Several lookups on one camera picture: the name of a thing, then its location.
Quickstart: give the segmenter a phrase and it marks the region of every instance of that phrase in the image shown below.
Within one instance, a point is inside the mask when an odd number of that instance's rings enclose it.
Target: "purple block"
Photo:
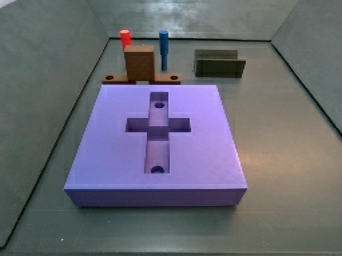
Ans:
[[[64,190],[78,206],[237,205],[247,190],[215,85],[103,85]]]

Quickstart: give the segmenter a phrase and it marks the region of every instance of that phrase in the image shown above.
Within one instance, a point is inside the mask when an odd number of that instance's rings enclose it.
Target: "wooden block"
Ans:
[[[155,49],[152,45],[127,45],[124,59],[130,80],[155,80]]]
[[[103,84],[136,84],[136,81],[131,81],[124,74],[107,75],[102,81]]]
[[[181,74],[155,74],[155,80],[150,84],[181,84]]]

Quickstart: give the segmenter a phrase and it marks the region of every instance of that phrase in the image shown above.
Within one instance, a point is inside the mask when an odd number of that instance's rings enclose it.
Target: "gray table surface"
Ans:
[[[242,79],[195,78],[195,49],[238,49],[247,59]],[[218,85],[249,182],[241,204],[80,209],[70,201],[63,186],[100,81],[124,67],[112,40],[1,252],[342,252],[341,136],[271,44],[175,40],[168,61],[168,72],[182,72],[183,84]]]

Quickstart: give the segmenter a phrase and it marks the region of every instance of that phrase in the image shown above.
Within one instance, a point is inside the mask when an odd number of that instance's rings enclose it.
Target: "cross-shaped slot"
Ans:
[[[126,132],[147,132],[146,173],[170,173],[170,132],[191,132],[190,118],[168,118],[168,93],[150,95],[148,118],[127,118]]]

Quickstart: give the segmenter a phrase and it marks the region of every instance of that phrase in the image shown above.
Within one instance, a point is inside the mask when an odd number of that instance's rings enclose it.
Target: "gray wall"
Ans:
[[[142,38],[271,40],[298,0],[90,0],[107,33]]]
[[[342,132],[341,11],[341,0],[301,0],[273,44]]]
[[[108,37],[84,0],[18,0],[0,24],[1,247]]]

